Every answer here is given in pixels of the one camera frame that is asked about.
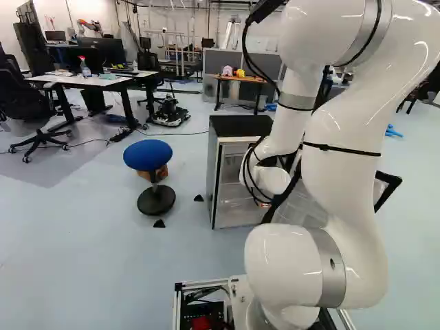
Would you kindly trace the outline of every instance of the red component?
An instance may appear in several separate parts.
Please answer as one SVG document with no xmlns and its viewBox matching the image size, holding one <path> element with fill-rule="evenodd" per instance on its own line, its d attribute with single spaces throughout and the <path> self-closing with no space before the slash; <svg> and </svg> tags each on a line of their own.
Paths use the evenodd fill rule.
<svg viewBox="0 0 440 330">
<path fill-rule="evenodd" d="M 211 325 L 206 316 L 192 319 L 192 330 L 210 330 Z"/>
</svg>

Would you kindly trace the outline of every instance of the power strip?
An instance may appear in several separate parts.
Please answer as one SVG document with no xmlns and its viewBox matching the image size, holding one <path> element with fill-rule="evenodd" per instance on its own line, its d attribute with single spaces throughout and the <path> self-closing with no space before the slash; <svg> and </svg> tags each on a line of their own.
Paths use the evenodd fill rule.
<svg viewBox="0 0 440 330">
<path fill-rule="evenodd" d="M 128 127 L 124 127 L 121 129 L 121 131 L 118 134 L 111 137 L 110 141 L 111 142 L 119 142 L 120 140 L 123 140 L 124 138 L 126 138 L 127 136 L 132 134 L 132 132 L 133 132 L 133 129 L 129 129 Z"/>
</svg>

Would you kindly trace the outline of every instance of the gray partition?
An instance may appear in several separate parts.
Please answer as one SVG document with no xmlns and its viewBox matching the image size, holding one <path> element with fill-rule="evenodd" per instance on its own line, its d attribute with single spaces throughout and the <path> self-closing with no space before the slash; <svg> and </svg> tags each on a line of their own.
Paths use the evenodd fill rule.
<svg viewBox="0 0 440 330">
<path fill-rule="evenodd" d="M 257 67 L 259 67 L 269 78 L 273 80 L 278 79 L 281 68 L 281 58 L 278 54 L 259 54 L 249 53 L 250 58 L 254 61 Z M 243 63 L 243 70 L 246 72 L 246 76 L 253 76 L 248 65 Z"/>
<path fill-rule="evenodd" d="M 284 80 L 284 76 L 286 74 L 287 67 L 283 64 L 283 68 L 281 69 L 280 80 Z"/>
<path fill-rule="evenodd" d="M 251 53 L 252 60 L 274 81 L 282 80 L 284 72 L 281 58 L 274 52 Z M 239 50 L 205 48 L 203 50 L 203 101 L 215 102 L 217 94 L 217 80 L 210 74 L 221 73 L 226 65 L 240 67 L 247 76 L 253 76 L 248 66 L 244 63 L 243 54 Z M 258 87 L 249 82 L 222 82 L 221 101 L 226 104 L 253 105 L 255 103 Z M 264 84 L 261 95 L 267 96 L 267 101 L 272 102 L 275 88 Z"/>
</svg>

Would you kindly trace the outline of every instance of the yellow object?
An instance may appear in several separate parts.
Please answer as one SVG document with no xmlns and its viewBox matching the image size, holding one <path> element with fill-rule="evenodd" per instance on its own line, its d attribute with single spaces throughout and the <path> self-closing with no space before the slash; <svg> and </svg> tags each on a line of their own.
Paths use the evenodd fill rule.
<svg viewBox="0 0 440 330">
<path fill-rule="evenodd" d="M 236 71 L 236 76 L 239 77 L 239 78 L 245 78 L 245 77 L 246 77 L 246 75 L 245 75 L 245 70 L 243 70 L 243 69 L 238 69 L 238 70 Z"/>
</svg>

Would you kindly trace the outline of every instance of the black desk leg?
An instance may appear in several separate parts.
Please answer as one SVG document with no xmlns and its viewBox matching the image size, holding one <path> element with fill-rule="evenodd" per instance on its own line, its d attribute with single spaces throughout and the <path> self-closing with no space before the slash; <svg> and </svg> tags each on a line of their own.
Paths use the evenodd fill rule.
<svg viewBox="0 0 440 330">
<path fill-rule="evenodd" d="M 125 120 L 127 126 L 130 129 L 136 129 L 136 119 L 133 115 L 133 111 L 131 110 L 131 104 L 129 99 L 129 93 L 127 92 L 127 87 L 122 88 L 121 90 L 121 98 L 122 98 L 122 106 L 124 107 L 125 112 Z"/>
<path fill-rule="evenodd" d="M 148 113 L 150 118 L 153 118 L 154 115 L 154 95 L 152 86 L 147 86 L 146 88 L 146 108 L 148 109 Z"/>
<path fill-rule="evenodd" d="M 217 96 L 215 99 L 215 108 L 214 111 L 217 111 L 220 107 L 220 84 L 221 84 L 221 80 L 217 79 Z"/>
<path fill-rule="evenodd" d="M 400 110 L 402 110 L 402 108 L 404 107 L 404 104 L 405 104 L 405 100 L 403 100 L 403 101 L 399 104 L 399 106 L 397 107 L 396 113 L 399 112 Z"/>
<path fill-rule="evenodd" d="M 72 110 L 70 109 L 69 101 L 67 101 L 67 97 L 66 94 L 64 93 L 63 86 L 59 85 L 55 87 L 55 91 L 56 91 L 56 95 L 58 96 L 58 99 L 60 100 L 61 109 L 63 110 L 63 114 L 64 117 L 66 118 L 66 121 L 61 122 L 53 127 L 50 127 L 47 130 L 48 132 L 55 132 L 63 127 L 67 127 L 83 119 L 81 115 L 74 116 L 72 114 Z"/>
<path fill-rule="evenodd" d="M 263 84 L 258 83 L 257 85 L 258 85 L 258 90 L 256 93 L 254 115 L 258 115 L 259 113 L 260 95 L 261 95 L 261 89 L 263 88 Z"/>
</svg>

